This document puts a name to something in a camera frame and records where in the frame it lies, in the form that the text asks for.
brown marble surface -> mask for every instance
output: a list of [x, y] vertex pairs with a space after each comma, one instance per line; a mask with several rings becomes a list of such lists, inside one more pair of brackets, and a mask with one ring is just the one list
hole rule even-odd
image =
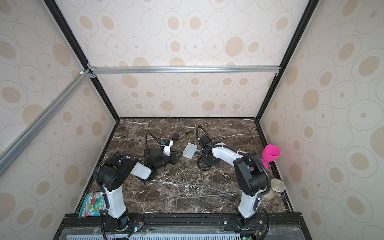
[[[113, 136], [105, 157], [116, 151], [132, 154], [139, 159], [144, 158], [144, 135], [150, 132], [160, 140], [171, 140], [174, 133], [181, 138], [185, 132], [196, 126], [203, 126], [213, 140], [219, 140], [238, 150], [256, 151], [261, 156], [263, 146], [253, 120], [250, 119], [122, 119]], [[184, 150], [190, 142], [198, 145], [195, 131], [186, 134], [181, 140], [174, 142], [174, 148]], [[157, 142], [149, 136], [148, 145], [157, 147]], [[209, 171], [197, 168], [195, 154], [192, 159], [181, 157], [176, 165], [168, 164], [161, 171], [182, 182], [194, 185], [210, 186], [233, 193], [233, 196], [204, 197], [198, 199], [181, 199], [171, 195], [155, 181], [142, 183], [134, 176], [124, 182], [122, 191], [124, 202], [130, 213], [233, 213], [241, 198], [241, 190], [237, 184], [236, 174], [231, 165], [221, 161]], [[271, 179], [274, 178], [268, 168]], [[189, 187], [171, 181], [162, 174], [157, 180], [177, 195], [192, 197], [219, 194], [219, 192], [199, 187]], [[90, 192], [99, 191], [93, 182]], [[284, 212], [284, 204], [276, 197], [262, 206], [269, 212]]]

black metal frame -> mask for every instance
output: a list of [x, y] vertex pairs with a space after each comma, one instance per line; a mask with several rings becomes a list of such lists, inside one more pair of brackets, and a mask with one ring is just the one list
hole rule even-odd
[[[219, 227], [223, 230], [240, 233], [242, 237], [252, 236], [255, 230], [261, 230], [260, 225], [256, 224], [246, 231], [233, 230], [230, 226], [230, 219], [235, 218], [236, 214], [128, 214], [128, 217], [130, 221], [143, 220], [145, 223], [144, 228], [149, 229], [156, 227]], [[266, 216], [261, 214], [257, 217], [257, 220], [266, 222]], [[105, 232], [110, 232], [111, 234], [129, 234], [132, 228], [136, 226], [133, 225], [123, 232], [117, 232], [107, 219], [104, 222]], [[299, 226], [305, 239], [312, 240], [304, 218], [299, 212], [269, 214], [269, 223], [270, 225]], [[100, 217], [78, 218], [77, 214], [66, 214], [53, 239], [58, 240], [64, 228], [100, 226]]]
[[[61, 32], [64, 34], [65, 38], [67, 39], [69, 45], [73, 49], [74, 53], [76, 54], [81, 65], [83, 66], [83, 68], [89, 69], [89, 71], [92, 73], [92, 70], [88, 66], [87, 57], [85, 56], [84, 52], [81, 50], [79, 43], [77, 42], [71, 28], [69, 27], [67, 21], [65, 20], [65, 18], [63, 16], [63, 14], [61, 13], [57, 3], [55, 2], [55, 0], [44, 0], [44, 2], [47, 5], [52, 16], [55, 18], [57, 25], [59, 26]], [[97, 92], [100, 94], [105, 105], [107, 106], [108, 110], [112, 114], [112, 117], [115, 119], [115, 121], [119, 120], [119, 115], [117, 114], [115, 108], [113, 107], [113, 105], [112, 105], [110, 99], [108, 98], [104, 88], [100, 84], [100, 81], [97, 79], [96, 76], [94, 78], [91, 78], [91, 80], [92, 80], [92, 83], [95, 86]]]
[[[72, 30], [70, 29], [68, 23], [66, 22], [63, 14], [61, 13], [58, 5], [56, 4], [56, 2], [54, 0], [44, 0], [44, 1], [47, 5], [48, 9], [52, 13], [53, 17], [55, 18], [58, 26], [60, 27], [60, 29], [62, 31], [62, 33], [66, 37], [69, 45], [73, 49], [77, 58], [80, 60], [80, 63], [82, 64], [83, 68], [84, 69], [90, 69], [90, 66], [88, 65], [89, 62], [88, 62], [85, 54], [83, 53], [79, 43], [77, 42]], [[263, 100], [263, 103], [260, 107], [260, 110], [259, 110], [256, 118], [249, 118], [249, 119], [254, 119], [257, 131], [260, 135], [260, 138], [261, 138], [264, 146], [267, 145], [267, 141], [265, 139], [264, 133], [263, 133], [261, 126], [260, 126], [260, 119], [261, 119], [262, 115], [264, 114], [264, 112], [265, 112], [265, 110], [269, 104], [269, 101], [271, 100], [272, 95], [273, 95], [274, 91], [276, 90], [277, 85], [279, 84], [279, 81], [281, 80], [281, 78], [284, 74], [285, 69], [288, 66], [288, 63], [289, 63], [289, 61], [293, 55], [293, 52], [295, 51], [295, 49], [299, 43], [299, 40], [302, 37], [302, 35], [305, 31], [305, 28], [306, 28], [306, 26], [307, 26], [307, 24], [308, 24], [308, 22], [312, 16], [314, 10], [315, 10], [318, 2], [319, 2], [319, 0], [309, 0], [307, 7], [306, 7], [301, 19], [300, 19], [298, 27], [297, 27], [294, 35], [293, 35], [293, 38], [292, 38], [292, 40], [288, 46], [288, 49], [287, 49], [287, 51], [286, 51], [286, 53], [285, 53], [285, 55], [281, 61], [281, 64], [280, 64], [281, 68], [280, 68], [279, 73], [273, 79], [271, 86], [270, 86], [270, 88], [266, 94], [266, 97]], [[114, 109], [111, 101], [109, 100], [104, 88], [100, 84], [100, 81], [97, 79], [96, 75], [94, 75], [94, 77], [92, 78], [92, 83], [94, 84], [96, 90], [100, 94], [105, 105], [107, 106], [108, 110], [110, 111], [110, 113], [112, 114], [113, 118], [116, 121], [114, 129], [113, 129], [111, 135], [109, 136], [109, 139], [106, 143], [106, 146], [104, 147], [103, 152], [102, 152], [102, 154], [98, 160], [98, 163], [100, 163], [102, 161], [102, 159], [104, 158], [104, 155], [108, 149], [108, 146], [112, 140], [112, 137], [113, 137], [121, 119], [149, 119], [149, 118], [120, 118], [118, 116], [116, 110]], [[178, 118], [178, 119], [198, 119], [198, 118]], [[272, 169], [275, 177], [281, 179], [274, 162], [271, 163], [271, 169]], [[80, 204], [76, 208], [77, 214], [65, 215], [54, 239], [59, 238], [62, 230], [65, 227], [95, 227], [95, 226], [100, 226], [100, 224], [101, 224], [100, 217], [78, 218], [78, 212], [80, 210], [80, 207], [82, 205], [82, 202], [85, 198], [86, 193], [88, 192], [88, 190], [90, 189], [90, 187], [92, 185], [92, 182], [93, 182], [93, 176], [91, 176], [91, 179], [86, 186], [86, 191], [83, 193], [83, 196], [81, 198]], [[283, 198], [283, 202], [284, 202], [284, 206], [285, 206], [286, 210], [292, 211], [292, 206], [291, 206], [289, 199], [287, 198], [286, 192], [284, 192], [284, 194], [282, 194], [282, 198]], [[203, 225], [215, 225], [215, 226], [222, 225], [222, 226], [224, 226], [224, 223], [223, 223], [224, 217], [225, 216], [231, 216], [231, 215], [235, 215], [235, 214], [140, 214], [140, 215], [139, 214], [130, 214], [129, 217], [130, 217], [130, 219], [135, 219], [135, 218], [141, 219], [142, 218], [142, 219], [144, 219], [146, 226], [153, 226], [153, 227], [154, 226], [158, 226], [158, 227], [159, 226], [201, 226], [202, 225], [201, 223], [203, 223]], [[308, 228], [306, 227], [304, 219], [300, 213], [296, 213], [296, 212], [273, 213], [270, 216], [270, 222], [272, 224], [273, 223], [279, 223], [279, 224], [285, 224], [285, 225], [287, 223], [298, 224], [298, 225], [300, 225], [306, 239], [311, 240], [311, 236], [309, 234]]]

gray cable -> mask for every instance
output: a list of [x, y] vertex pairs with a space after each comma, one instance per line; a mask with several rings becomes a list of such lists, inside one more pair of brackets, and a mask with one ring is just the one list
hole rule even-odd
[[164, 184], [159, 182], [157, 179], [153, 179], [153, 180], [155, 180], [158, 184], [162, 185], [162, 187], [165, 188], [170, 194], [172, 194], [175, 197], [179, 197], [179, 198], [194, 199], [194, 198], [200, 198], [200, 197], [224, 197], [225, 196], [225, 194], [215, 194], [215, 195], [203, 195], [203, 196], [197, 196], [197, 197], [183, 197], [183, 196], [179, 196], [179, 195], [171, 192], [171, 190], [169, 190], [166, 186], [164, 186]]
[[188, 184], [188, 183], [185, 183], [185, 182], [180, 182], [180, 181], [178, 181], [178, 180], [176, 180], [176, 179], [173, 179], [173, 178], [169, 177], [167, 174], [165, 174], [165, 173], [163, 173], [163, 172], [161, 172], [161, 171], [159, 171], [159, 170], [158, 170], [158, 172], [161, 173], [161, 174], [163, 174], [163, 175], [166, 176], [167, 178], [169, 178], [169, 179], [171, 179], [171, 180], [173, 180], [173, 181], [175, 181], [175, 182], [178, 182], [178, 183], [180, 183], [180, 184], [184, 184], [184, 185], [188, 185], [188, 186], [193, 186], [193, 187], [205, 187], [205, 188], [209, 188], [209, 189], [212, 189], [212, 190], [216, 190], [216, 191], [219, 191], [219, 192], [222, 192], [222, 193], [231, 195], [231, 196], [233, 195], [233, 194], [230, 193], [230, 192], [225, 192], [225, 191], [222, 191], [222, 190], [213, 188], [213, 187], [207, 187], [207, 186], [194, 185], [194, 184]]

wallpaper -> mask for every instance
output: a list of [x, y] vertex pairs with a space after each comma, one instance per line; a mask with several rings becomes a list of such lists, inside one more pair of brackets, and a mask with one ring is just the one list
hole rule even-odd
[[82, 67], [45, 7], [0, 1], [0, 154]]
[[120, 117], [254, 117], [275, 73], [98, 74]]
[[0, 239], [51, 240], [79, 197], [115, 121], [86, 80], [0, 177]]
[[314, 240], [384, 235], [384, 1], [321, 1], [261, 124]]
[[56, 0], [93, 66], [279, 65], [307, 0]]

silver horizontal beam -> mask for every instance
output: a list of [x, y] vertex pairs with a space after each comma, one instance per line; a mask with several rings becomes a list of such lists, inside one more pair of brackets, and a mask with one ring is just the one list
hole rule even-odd
[[29, 125], [0, 156], [0, 176], [11, 166], [17, 157], [28, 147], [37, 134], [55, 116], [72, 94], [90, 77], [89, 70], [84, 70], [62, 91], [51, 104]]
[[90, 67], [96, 74], [117, 73], [278, 73], [280, 66]]

